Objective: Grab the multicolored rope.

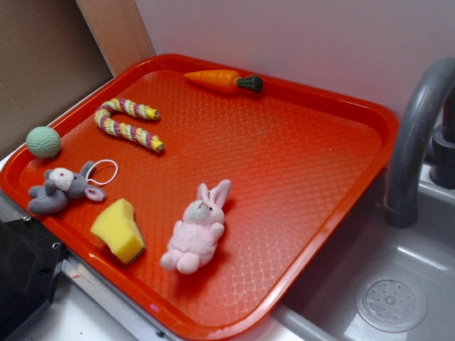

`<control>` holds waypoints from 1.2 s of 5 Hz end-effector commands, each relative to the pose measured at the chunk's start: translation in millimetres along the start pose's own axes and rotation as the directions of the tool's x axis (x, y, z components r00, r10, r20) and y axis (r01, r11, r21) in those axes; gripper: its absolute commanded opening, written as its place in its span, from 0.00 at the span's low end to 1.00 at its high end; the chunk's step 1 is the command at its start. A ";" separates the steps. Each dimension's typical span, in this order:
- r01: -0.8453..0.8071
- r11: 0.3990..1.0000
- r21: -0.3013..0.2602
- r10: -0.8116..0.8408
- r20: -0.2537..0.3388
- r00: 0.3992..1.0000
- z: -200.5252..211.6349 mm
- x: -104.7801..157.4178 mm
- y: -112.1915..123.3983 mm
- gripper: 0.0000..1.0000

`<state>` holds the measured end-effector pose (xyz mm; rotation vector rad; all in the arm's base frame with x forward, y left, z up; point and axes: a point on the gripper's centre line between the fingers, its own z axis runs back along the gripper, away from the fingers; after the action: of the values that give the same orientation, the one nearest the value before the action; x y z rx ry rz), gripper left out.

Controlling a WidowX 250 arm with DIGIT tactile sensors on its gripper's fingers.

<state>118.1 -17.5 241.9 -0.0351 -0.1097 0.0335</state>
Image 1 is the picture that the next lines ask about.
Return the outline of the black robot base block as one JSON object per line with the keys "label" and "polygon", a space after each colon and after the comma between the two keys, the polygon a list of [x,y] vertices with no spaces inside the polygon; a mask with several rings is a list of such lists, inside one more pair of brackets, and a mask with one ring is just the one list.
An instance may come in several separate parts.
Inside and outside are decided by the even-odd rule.
{"label": "black robot base block", "polygon": [[38,220],[1,223],[1,339],[11,340],[53,302],[66,254]]}

